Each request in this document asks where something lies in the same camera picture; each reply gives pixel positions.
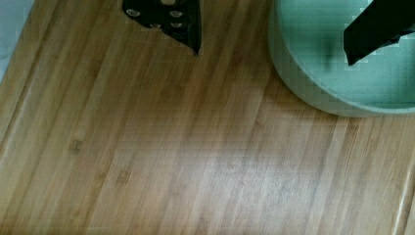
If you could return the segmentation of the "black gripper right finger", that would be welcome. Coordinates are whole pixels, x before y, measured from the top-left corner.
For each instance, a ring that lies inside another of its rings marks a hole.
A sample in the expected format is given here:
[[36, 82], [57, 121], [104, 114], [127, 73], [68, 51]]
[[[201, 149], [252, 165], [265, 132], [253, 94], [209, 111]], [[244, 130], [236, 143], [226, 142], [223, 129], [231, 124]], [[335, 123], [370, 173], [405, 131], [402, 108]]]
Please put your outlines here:
[[414, 32], [415, 0], [373, 0], [344, 30], [344, 50], [352, 66], [379, 48]]

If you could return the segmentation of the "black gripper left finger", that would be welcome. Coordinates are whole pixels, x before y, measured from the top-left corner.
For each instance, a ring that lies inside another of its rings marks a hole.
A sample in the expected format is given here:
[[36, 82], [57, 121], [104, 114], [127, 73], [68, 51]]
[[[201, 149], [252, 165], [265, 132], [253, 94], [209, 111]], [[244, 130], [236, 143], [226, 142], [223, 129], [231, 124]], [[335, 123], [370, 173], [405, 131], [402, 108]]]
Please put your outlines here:
[[145, 28], [157, 28], [189, 47], [195, 56], [202, 47], [200, 0], [122, 0], [123, 12]]

